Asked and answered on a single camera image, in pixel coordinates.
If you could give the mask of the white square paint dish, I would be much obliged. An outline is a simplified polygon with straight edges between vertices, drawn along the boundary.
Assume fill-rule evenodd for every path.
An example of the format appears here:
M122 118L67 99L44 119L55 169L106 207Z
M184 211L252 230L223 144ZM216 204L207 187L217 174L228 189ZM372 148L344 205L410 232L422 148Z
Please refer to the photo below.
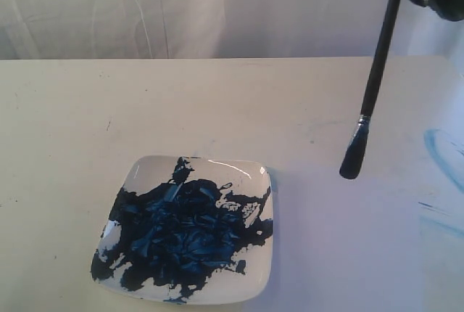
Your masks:
M186 305L257 297L273 257L273 188L257 162L149 155L115 197L91 261L113 292Z

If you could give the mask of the white backdrop curtain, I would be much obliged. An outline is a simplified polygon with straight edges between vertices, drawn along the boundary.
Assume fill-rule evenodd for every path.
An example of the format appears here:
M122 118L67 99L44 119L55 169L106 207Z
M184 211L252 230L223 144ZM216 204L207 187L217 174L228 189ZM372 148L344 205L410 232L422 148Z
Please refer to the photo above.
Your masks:
M386 2L1 0L1 58L369 56Z

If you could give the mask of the black paintbrush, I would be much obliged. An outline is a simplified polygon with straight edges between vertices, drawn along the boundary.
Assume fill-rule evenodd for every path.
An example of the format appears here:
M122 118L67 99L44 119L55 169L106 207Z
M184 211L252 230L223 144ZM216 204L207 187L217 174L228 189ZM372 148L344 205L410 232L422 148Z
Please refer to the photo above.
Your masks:
M400 0L388 0L386 6L384 21L379 34L368 82L365 87L360 117L339 169L340 176L348 180L356 179L363 165L368 143L370 121L381 87L399 4Z

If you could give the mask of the white paper sheet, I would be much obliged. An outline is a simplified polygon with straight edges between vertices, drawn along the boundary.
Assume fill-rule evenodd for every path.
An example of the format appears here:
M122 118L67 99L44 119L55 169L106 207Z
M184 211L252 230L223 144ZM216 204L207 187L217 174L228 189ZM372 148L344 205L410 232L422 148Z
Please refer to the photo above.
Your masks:
M360 175L346 123L265 133L276 184L268 286L245 311L461 311L463 127L373 128Z

